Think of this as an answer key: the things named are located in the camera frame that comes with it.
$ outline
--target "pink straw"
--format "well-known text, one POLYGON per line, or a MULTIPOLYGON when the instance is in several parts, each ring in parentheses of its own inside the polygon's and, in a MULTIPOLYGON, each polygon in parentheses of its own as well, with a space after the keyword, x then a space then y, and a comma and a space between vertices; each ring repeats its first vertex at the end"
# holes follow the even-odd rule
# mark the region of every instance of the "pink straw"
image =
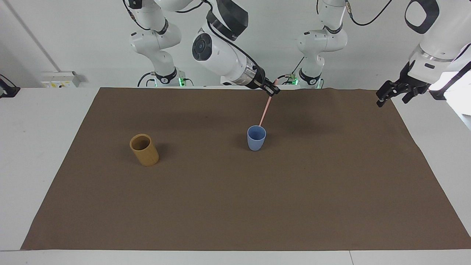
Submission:
MULTIPOLYGON (((273 82, 273 84, 274 84, 274 85, 277 85, 277 84, 278 84, 278 79, 276 79, 276 80, 273 82)), ((265 106, 265 110, 263 111, 262 119, 260 120, 260 125, 259 125, 259 126, 262 126, 263 119, 265 119, 265 114, 267 113, 268 107, 270 106, 271 98, 272 98, 272 97, 268 97, 267 105, 265 106)))

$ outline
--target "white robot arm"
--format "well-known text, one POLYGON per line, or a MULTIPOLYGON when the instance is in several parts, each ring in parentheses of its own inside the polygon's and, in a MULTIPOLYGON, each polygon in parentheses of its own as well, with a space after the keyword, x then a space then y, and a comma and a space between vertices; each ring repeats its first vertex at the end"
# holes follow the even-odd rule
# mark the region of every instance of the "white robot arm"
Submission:
POLYGON ((263 68, 232 43, 248 26, 247 11, 232 0, 203 2, 208 3, 211 9, 193 42, 193 58, 235 84, 251 89, 261 88, 269 96, 278 94, 279 88, 266 78, 263 68))
MULTIPOLYGON (((431 84, 456 59, 464 46, 471 42, 471 1, 469 0, 411 0, 406 10, 406 23, 423 34, 396 82, 386 81, 376 95, 379 107, 392 97, 406 93, 408 103, 424 94, 431 84)), ((431 94, 444 100, 443 92, 431 94)))
POLYGON ((305 32, 297 39, 298 49, 305 57, 299 71, 302 88, 317 87, 325 64, 321 52, 338 51, 347 45, 347 33, 342 29, 345 10, 345 0, 321 0, 319 19, 324 28, 305 32))
POLYGON ((145 29, 131 34, 131 47, 151 60, 159 85, 180 86, 185 73, 176 68, 172 56, 163 51, 181 42, 180 30, 168 22, 154 0, 128 0, 128 6, 136 11, 136 18, 145 29))

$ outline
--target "cup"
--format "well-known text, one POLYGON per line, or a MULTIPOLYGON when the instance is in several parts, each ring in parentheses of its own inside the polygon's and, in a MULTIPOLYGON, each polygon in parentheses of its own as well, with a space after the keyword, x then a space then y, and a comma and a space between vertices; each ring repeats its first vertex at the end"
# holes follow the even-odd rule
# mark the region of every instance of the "cup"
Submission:
POLYGON ((262 126, 254 125, 247 130, 247 142, 252 151, 258 151, 262 148, 267 131, 262 126))
POLYGON ((147 134, 138 134, 129 142, 132 152, 143 166, 153 166, 159 162, 159 153, 147 134))

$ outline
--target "white table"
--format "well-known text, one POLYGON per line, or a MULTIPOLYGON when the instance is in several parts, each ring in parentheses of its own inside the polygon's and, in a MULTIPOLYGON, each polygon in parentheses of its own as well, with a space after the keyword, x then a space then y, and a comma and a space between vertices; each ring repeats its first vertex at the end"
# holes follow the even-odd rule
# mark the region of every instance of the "white table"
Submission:
MULTIPOLYGON (((0 264, 471 264, 471 250, 18 251, 97 91, 23 89, 14 99, 0 99, 0 264)), ((393 102, 471 233, 471 131, 429 94, 407 105, 393 102)))

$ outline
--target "brown table mat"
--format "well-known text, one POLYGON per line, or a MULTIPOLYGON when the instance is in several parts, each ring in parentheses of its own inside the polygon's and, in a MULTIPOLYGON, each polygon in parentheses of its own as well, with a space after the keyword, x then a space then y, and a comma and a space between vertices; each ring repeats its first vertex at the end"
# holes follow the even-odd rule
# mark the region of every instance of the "brown table mat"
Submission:
POLYGON ((251 152, 262 91, 102 88, 22 249, 471 248, 393 104, 282 91, 251 152), (129 148, 149 134, 161 161, 129 148))

